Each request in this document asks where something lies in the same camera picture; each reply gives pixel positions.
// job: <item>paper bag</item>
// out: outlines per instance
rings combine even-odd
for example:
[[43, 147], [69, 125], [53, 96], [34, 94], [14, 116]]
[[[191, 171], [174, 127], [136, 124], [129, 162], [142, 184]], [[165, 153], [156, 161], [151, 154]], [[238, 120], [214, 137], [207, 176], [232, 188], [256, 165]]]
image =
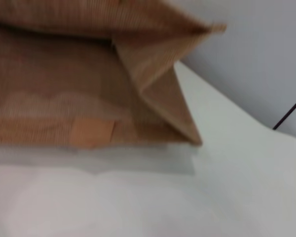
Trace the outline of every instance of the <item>paper bag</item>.
[[223, 29], [160, 0], [0, 0], [0, 144], [200, 145], [173, 64]]

